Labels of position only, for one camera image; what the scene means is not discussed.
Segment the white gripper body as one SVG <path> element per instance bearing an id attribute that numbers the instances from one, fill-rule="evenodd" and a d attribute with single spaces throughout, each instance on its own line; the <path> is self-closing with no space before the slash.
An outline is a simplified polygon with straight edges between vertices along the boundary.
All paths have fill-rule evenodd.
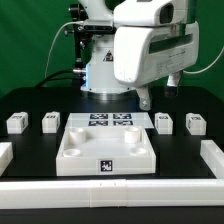
<path id="1" fill-rule="evenodd" d="M 171 27 L 119 27 L 114 39 L 114 75 L 122 84 L 140 87 L 194 65 L 198 57 L 199 26 L 188 24 L 185 34 Z"/>

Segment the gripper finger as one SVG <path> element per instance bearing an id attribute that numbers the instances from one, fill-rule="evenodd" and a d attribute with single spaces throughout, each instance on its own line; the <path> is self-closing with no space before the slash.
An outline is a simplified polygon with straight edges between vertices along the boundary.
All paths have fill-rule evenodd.
<path id="1" fill-rule="evenodd" d="M 143 85 L 136 89 L 136 92 L 139 97 L 139 107 L 141 110 L 149 111 L 151 109 L 151 96 L 149 92 L 149 87 Z"/>
<path id="2" fill-rule="evenodd" d="M 168 77 L 167 85 L 165 86 L 164 95 L 166 98 L 174 98 L 178 94 L 178 85 L 181 79 L 179 73 L 172 74 Z"/>

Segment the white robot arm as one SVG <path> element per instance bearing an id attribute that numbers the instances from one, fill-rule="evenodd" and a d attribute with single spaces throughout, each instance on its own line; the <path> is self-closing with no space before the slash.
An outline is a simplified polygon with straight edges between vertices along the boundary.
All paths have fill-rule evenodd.
<path id="1" fill-rule="evenodd" d="M 136 91 L 149 110 L 149 84 L 165 77 L 165 95 L 177 94 L 183 70 L 198 57 L 196 0 L 124 0 L 114 9 L 106 0 L 78 1 L 87 13 L 80 43 L 93 43 L 84 93 L 108 100 Z"/>

